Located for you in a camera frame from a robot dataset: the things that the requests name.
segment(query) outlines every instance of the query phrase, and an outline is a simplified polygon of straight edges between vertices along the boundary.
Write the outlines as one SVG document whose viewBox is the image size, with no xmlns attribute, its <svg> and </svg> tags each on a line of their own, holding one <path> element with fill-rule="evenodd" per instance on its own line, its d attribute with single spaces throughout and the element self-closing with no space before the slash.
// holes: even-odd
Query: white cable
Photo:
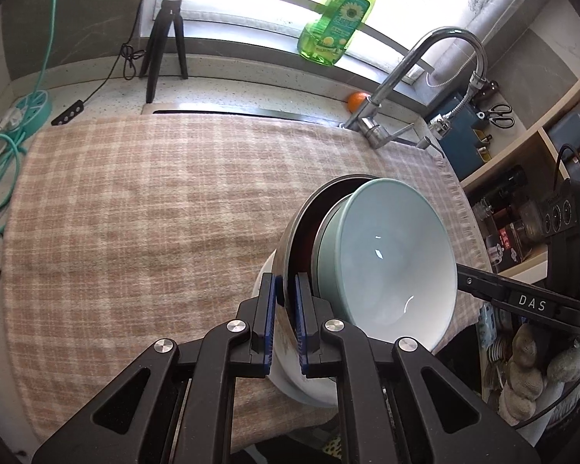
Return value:
<svg viewBox="0 0 580 464">
<path fill-rule="evenodd" d="M 518 0 L 511 0 L 511 2 L 509 3 L 509 5 L 507 6 L 507 8 L 503 11 L 503 13 L 498 17 L 498 19 L 496 19 L 496 22 L 494 23 L 494 25 L 490 28 L 490 31 L 488 31 L 486 33 L 486 36 L 484 37 L 483 40 L 481 40 L 481 45 L 484 44 L 484 42 L 490 38 L 490 35 L 492 34 L 492 31 L 494 31 L 494 29 L 496 29 L 496 27 L 500 24 L 500 22 L 505 18 L 505 15 L 507 15 L 507 13 L 509 12 L 509 10 L 511 9 L 511 7 L 513 6 L 514 3 L 516 3 Z M 473 60 L 473 57 L 475 57 L 475 52 L 473 52 L 471 54 L 471 57 L 469 57 L 464 64 L 462 64 L 462 66 L 459 68 L 459 70 L 457 71 L 457 73 L 455 73 L 455 75 L 453 75 L 449 80 L 447 80 L 446 82 L 441 82 L 438 83 L 436 85 L 432 85 L 430 84 L 430 80 L 429 80 L 429 76 L 430 73 L 425 75 L 425 84 L 428 87 L 431 87 L 432 89 L 436 89 L 442 86 L 447 85 L 448 83 L 450 83 L 452 80 L 454 80 L 461 72 L 462 70 L 467 66 L 468 63 L 470 63 L 470 61 Z"/>
</svg>

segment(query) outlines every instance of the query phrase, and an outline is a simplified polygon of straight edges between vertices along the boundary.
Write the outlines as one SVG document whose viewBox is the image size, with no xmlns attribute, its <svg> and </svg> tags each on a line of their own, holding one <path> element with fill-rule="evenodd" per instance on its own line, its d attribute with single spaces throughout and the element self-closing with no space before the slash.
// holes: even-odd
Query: oven mitt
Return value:
<svg viewBox="0 0 580 464">
<path fill-rule="evenodd" d="M 555 356 L 548 365 L 546 377 L 535 367 L 537 345 L 531 325 L 523 324 L 520 327 L 513 338 L 512 352 L 505 368 L 507 382 L 500 394 L 498 413 L 509 425 L 514 426 L 556 401 L 563 393 L 565 384 L 579 378 L 580 347 L 572 347 Z M 520 434 L 531 445 L 535 445 L 553 412 L 551 410 L 541 419 L 520 429 Z"/>
</svg>

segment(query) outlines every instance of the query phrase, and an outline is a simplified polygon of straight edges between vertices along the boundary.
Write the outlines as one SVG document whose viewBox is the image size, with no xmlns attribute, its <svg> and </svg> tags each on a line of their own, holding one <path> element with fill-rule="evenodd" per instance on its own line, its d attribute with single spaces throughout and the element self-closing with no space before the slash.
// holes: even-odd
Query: scissors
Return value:
<svg viewBox="0 0 580 464">
<path fill-rule="evenodd" d="M 511 129 L 516 121 L 511 117 L 506 117 L 513 112 L 512 107 L 507 103 L 500 102 L 495 104 L 486 111 L 480 111 L 477 113 L 477 117 L 480 120 L 488 120 L 492 125 L 495 125 L 499 129 Z"/>
</svg>

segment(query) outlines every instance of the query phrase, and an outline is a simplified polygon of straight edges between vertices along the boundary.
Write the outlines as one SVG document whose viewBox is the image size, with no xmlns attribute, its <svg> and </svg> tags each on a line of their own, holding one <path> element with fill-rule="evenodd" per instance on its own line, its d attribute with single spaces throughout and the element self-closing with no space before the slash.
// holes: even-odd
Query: sunflower label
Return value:
<svg viewBox="0 0 580 464">
<path fill-rule="evenodd" d="M 332 51 L 348 46 L 348 41 L 360 26 L 369 5 L 367 0 L 344 0 L 322 33 L 316 50 Z"/>
</svg>

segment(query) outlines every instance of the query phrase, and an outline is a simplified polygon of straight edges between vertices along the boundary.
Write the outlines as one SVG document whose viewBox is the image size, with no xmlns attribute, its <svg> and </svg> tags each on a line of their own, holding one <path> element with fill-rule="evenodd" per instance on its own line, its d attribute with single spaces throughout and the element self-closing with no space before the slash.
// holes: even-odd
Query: orange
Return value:
<svg viewBox="0 0 580 464">
<path fill-rule="evenodd" d="M 350 111 L 350 113 L 354 113 L 356 109 L 361 105 L 363 100 L 365 100 L 365 98 L 368 96 L 369 94 L 367 94 L 367 92 L 353 92 L 353 94 L 350 94 L 348 96 L 348 99 L 346 100 L 346 106 L 348 106 L 348 111 Z"/>
</svg>

